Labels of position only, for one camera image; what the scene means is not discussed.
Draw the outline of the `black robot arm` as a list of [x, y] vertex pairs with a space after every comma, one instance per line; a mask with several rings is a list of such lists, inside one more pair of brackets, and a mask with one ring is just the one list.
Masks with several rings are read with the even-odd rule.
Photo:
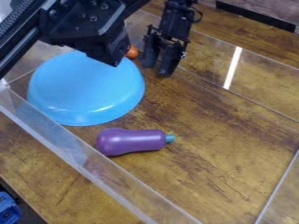
[[[0, 21], [0, 79], [38, 41], [66, 46], [111, 67], [119, 64], [130, 43], [125, 20], [150, 0], [10, 0]], [[173, 74], [185, 57], [192, 25], [202, 13], [197, 0], [165, 0], [158, 25], [144, 35], [142, 67]]]

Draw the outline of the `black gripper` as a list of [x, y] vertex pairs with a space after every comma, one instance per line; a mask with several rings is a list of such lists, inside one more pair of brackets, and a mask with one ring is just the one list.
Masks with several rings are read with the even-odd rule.
[[158, 26], [148, 26], [141, 63], [144, 68], [153, 67], [160, 49], [165, 47], [157, 69], [162, 77], [173, 74], [189, 44], [192, 25], [201, 21], [202, 13], [194, 8], [196, 3], [197, 0], [165, 0]]

